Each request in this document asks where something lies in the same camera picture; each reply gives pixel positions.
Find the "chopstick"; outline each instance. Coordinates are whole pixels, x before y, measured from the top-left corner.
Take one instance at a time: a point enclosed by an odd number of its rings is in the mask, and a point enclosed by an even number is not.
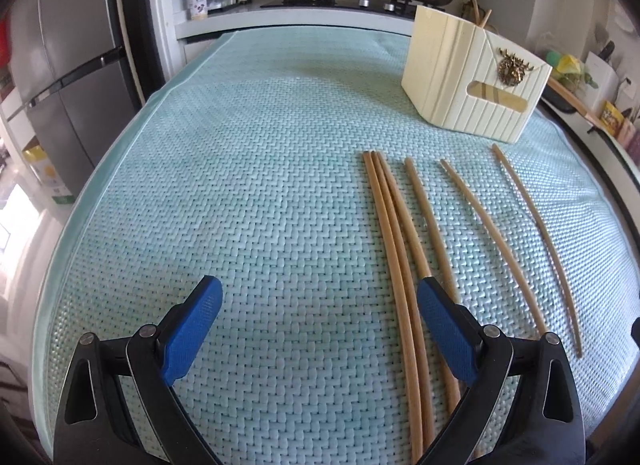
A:
[[[489,9],[486,11],[486,13],[484,14],[484,19],[482,19],[482,22],[481,22],[480,24],[478,24],[478,26],[479,26],[480,28],[484,28],[484,27],[486,26],[486,23],[487,23],[487,21],[489,21],[489,17],[490,17],[490,15],[491,15],[491,12],[492,12],[492,11],[493,11],[493,10],[491,10],[491,8],[489,8]]]
[[[480,24],[480,10],[478,9],[478,0],[471,0],[474,4],[474,18],[476,19],[476,26]]]
[[[565,88],[560,82],[558,82],[553,77],[549,77],[546,81],[546,85],[553,89],[558,95],[562,96],[569,104],[574,106],[575,110],[578,111],[582,117],[587,120],[593,127],[597,127],[599,129],[604,129],[604,126],[601,121],[599,121],[594,114],[591,112],[586,105],[582,103],[580,98],[575,96],[571,91]]]
[[[398,183],[396,182],[396,178],[394,178],[394,175],[391,172],[391,168],[389,167],[382,153],[378,152],[378,153],[375,153],[375,155],[377,159],[380,161],[380,165],[384,170],[386,181],[389,185],[391,194],[396,203],[396,209],[398,210],[400,219],[402,220],[402,228],[404,228],[404,233],[408,238],[409,247],[411,248],[412,255],[414,257],[415,266],[417,267],[416,270],[418,274],[418,279],[430,277],[431,275],[433,275],[431,273],[431,268],[429,267],[427,258],[424,255],[424,251],[422,250],[422,244],[420,243],[420,238],[418,237],[418,231],[415,229],[414,222],[411,219],[411,213],[409,212],[409,209],[406,206],[406,203],[404,202],[404,198],[402,197],[402,194],[398,188]],[[411,293],[412,293],[412,297],[415,300],[415,291],[413,289]],[[447,365],[447,361],[444,359],[442,354],[440,354],[440,360],[442,362],[442,372],[444,375],[445,391],[447,394],[447,408],[448,408],[449,414],[451,414],[453,413],[456,406],[460,402],[460,384],[458,384],[458,380],[453,376],[453,373],[449,369],[449,366]]]
[[[545,319],[542,316],[540,308],[538,307],[536,296],[533,294],[531,288],[529,288],[529,283],[527,283],[527,279],[522,272],[522,268],[516,261],[516,258],[513,257],[513,252],[511,252],[509,245],[507,245],[507,242],[502,237],[500,230],[498,230],[497,226],[495,226],[494,220],[492,220],[491,216],[486,212],[486,210],[484,210],[478,198],[476,198],[475,194],[473,194],[471,190],[466,186],[465,181],[458,175],[455,169],[453,169],[453,167],[450,166],[445,159],[440,160],[440,163],[447,171],[447,174],[449,174],[449,176],[458,186],[458,188],[460,188],[476,213],[480,216],[484,228],[489,231],[489,235],[491,235],[491,237],[495,241],[495,244],[498,245],[502,257],[504,257],[505,261],[507,261],[507,265],[509,265],[511,273],[513,273],[513,278],[516,280],[516,283],[518,283],[518,286],[520,286],[520,291],[524,295],[524,299],[527,302],[527,305],[529,305],[531,314],[533,315],[534,321],[536,322],[538,333],[542,337],[548,331],[546,329]]]
[[[442,235],[440,234],[440,229],[438,228],[438,222],[436,221],[436,217],[433,214],[433,209],[431,208],[431,204],[429,203],[427,193],[425,192],[424,186],[420,181],[418,172],[415,170],[414,160],[411,158],[406,158],[404,160],[404,166],[406,167],[406,171],[409,175],[409,179],[411,180],[411,184],[414,187],[415,197],[418,200],[418,205],[420,206],[422,215],[427,222],[431,244],[433,245],[433,249],[436,252],[438,265],[440,267],[440,271],[442,272],[444,289],[447,291],[449,298],[453,302],[455,302],[456,304],[460,304],[460,294],[458,293],[456,279],[453,276],[453,270],[451,268],[449,256],[447,255],[447,249],[444,245],[444,242],[442,241]]]
[[[543,221],[536,204],[533,203],[529,192],[527,192],[527,188],[524,187],[524,183],[520,180],[518,173],[511,166],[511,163],[504,155],[504,153],[500,150],[495,143],[492,145],[492,151],[494,152],[496,158],[500,161],[500,163],[504,166],[506,171],[511,176],[514,184],[522,194],[527,207],[529,207],[529,211],[533,216],[538,229],[540,230],[540,234],[542,235],[542,239],[545,241],[546,248],[551,255],[551,260],[553,260],[554,267],[556,268],[556,273],[558,274],[558,279],[560,281],[560,286],[562,288],[562,294],[564,295],[564,303],[567,308],[567,312],[569,313],[569,317],[571,317],[571,323],[574,328],[574,337],[575,337],[575,348],[576,353],[579,359],[582,358],[582,340],[580,339],[580,324],[578,324],[578,316],[575,311],[574,298],[572,297],[571,287],[569,286],[569,280],[566,277],[566,273],[564,273],[564,268],[562,267],[562,262],[560,261],[560,257],[558,255],[558,251],[556,251],[556,247],[554,246],[553,241],[551,240],[551,236],[549,235],[549,231],[546,229],[545,222]]]
[[[415,229],[414,221],[411,219],[411,212],[409,212],[409,209],[404,202],[404,198],[402,198],[402,194],[400,193],[400,190],[398,188],[396,178],[394,178],[394,175],[391,172],[391,168],[389,167],[389,164],[386,162],[382,153],[377,152],[375,153],[375,155],[377,155],[380,163],[382,164],[382,169],[385,172],[386,181],[396,203],[396,208],[402,221],[402,228],[404,228],[404,233],[408,238],[407,240],[409,242],[411,254],[414,257],[414,263],[416,266],[418,278],[423,279],[424,277],[431,277],[433,273],[431,273],[431,268],[429,267],[427,257],[424,255],[424,251],[422,249],[418,231]]]
[[[415,360],[418,368],[418,381],[420,383],[422,443],[424,452],[429,448],[429,445],[435,438],[435,428],[433,424],[433,406],[431,405],[431,378],[429,374],[429,363],[427,361],[427,350],[424,343],[424,334],[422,333],[420,310],[418,310],[418,304],[415,298],[414,279],[411,274],[411,267],[409,266],[409,258],[406,255],[404,239],[402,238],[402,231],[400,230],[400,223],[396,214],[396,207],[394,207],[392,193],[389,190],[388,180],[385,177],[385,171],[383,169],[382,155],[376,152],[372,153],[372,155],[383,199],[385,201],[386,213],[389,218],[391,231],[394,237],[396,252],[398,253],[400,271],[402,273],[402,283],[404,285],[404,295],[409,308],[411,331],[415,348]]]
[[[422,440],[422,413],[420,403],[420,385],[418,381],[418,366],[415,356],[414,340],[411,330],[411,319],[404,284],[402,271],[398,260],[398,253],[394,243],[394,236],[389,223],[389,217],[385,207],[385,200],[382,195],[380,182],[376,175],[376,169],[370,152],[363,153],[367,177],[373,193],[373,200],[380,222],[382,239],[385,245],[386,258],[391,274],[391,286],[396,301],[398,311],[398,324],[400,328],[400,339],[402,346],[402,361],[404,364],[404,376],[406,380],[407,400],[409,404],[409,430],[411,438],[412,463],[417,463],[423,455]]]

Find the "refrigerator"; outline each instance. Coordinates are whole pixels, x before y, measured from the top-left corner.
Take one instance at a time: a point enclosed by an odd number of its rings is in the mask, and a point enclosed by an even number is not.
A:
[[[14,0],[10,69],[40,145],[78,196],[164,83],[148,0]]]

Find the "metal emblem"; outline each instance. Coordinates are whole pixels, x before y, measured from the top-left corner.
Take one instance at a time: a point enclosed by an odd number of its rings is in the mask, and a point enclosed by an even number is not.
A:
[[[533,71],[533,66],[528,62],[525,64],[524,60],[516,55],[509,54],[507,50],[502,48],[498,48],[498,51],[504,57],[498,64],[498,78],[506,86],[517,86],[524,80],[527,71]]]

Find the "yellow package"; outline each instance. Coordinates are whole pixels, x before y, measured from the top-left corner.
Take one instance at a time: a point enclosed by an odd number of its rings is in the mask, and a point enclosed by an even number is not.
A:
[[[58,204],[73,203],[75,198],[71,191],[66,188],[58,172],[51,164],[47,153],[38,143],[37,138],[33,138],[22,151],[24,159],[31,165],[42,186],[49,192],[53,201]]]
[[[600,115],[600,121],[604,125],[605,130],[611,135],[616,137],[625,123],[625,117],[622,113],[616,109],[611,102],[606,102],[602,114]]]

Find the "stove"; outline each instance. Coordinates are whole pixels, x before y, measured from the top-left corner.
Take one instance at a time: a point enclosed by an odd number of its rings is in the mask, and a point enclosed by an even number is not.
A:
[[[361,12],[382,13],[409,20],[415,19],[417,5],[407,0],[274,0],[261,5],[261,8],[345,8],[346,10],[360,10]]]

